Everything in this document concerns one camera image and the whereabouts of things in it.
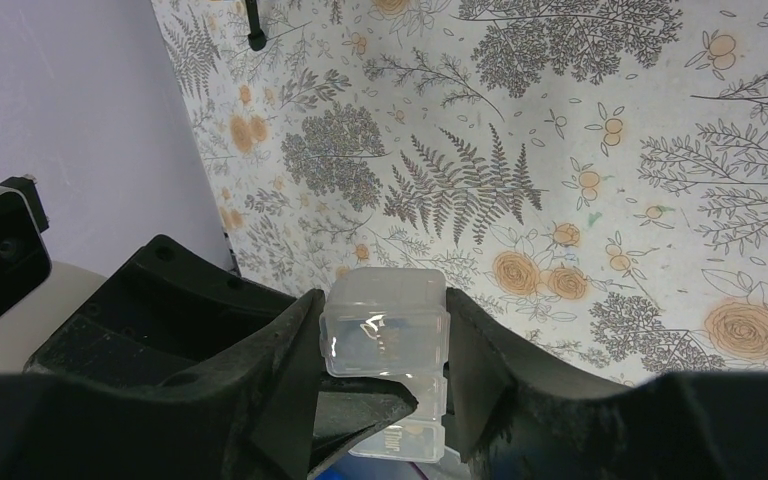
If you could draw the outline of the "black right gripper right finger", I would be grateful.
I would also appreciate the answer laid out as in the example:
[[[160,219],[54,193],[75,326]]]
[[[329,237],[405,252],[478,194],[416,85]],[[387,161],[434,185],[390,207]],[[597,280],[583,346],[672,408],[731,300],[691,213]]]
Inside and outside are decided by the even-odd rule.
[[[452,447],[476,479],[768,479],[768,372],[637,387],[580,370],[448,289]]]

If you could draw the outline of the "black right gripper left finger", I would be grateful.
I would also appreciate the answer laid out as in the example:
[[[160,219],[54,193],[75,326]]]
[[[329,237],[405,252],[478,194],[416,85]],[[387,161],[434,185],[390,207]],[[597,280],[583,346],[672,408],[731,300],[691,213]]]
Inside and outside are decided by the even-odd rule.
[[[322,385],[312,290],[156,385],[0,375],[0,479],[305,479]]]

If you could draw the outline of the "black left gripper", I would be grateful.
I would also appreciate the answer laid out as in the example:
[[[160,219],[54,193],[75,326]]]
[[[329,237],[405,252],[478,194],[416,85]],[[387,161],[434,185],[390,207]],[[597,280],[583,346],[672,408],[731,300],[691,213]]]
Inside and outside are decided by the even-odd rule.
[[[116,388],[156,385],[252,335],[294,300],[158,235],[72,313],[24,370]]]

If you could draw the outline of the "clear plastic pill organizer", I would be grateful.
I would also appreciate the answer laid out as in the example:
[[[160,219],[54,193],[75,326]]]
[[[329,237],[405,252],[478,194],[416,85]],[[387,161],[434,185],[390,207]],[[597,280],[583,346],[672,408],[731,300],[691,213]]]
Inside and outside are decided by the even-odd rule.
[[[334,282],[320,316],[328,373],[395,381],[418,402],[413,413],[359,442],[352,455],[414,463],[443,458],[450,332],[445,293],[444,274],[432,269],[367,267]]]

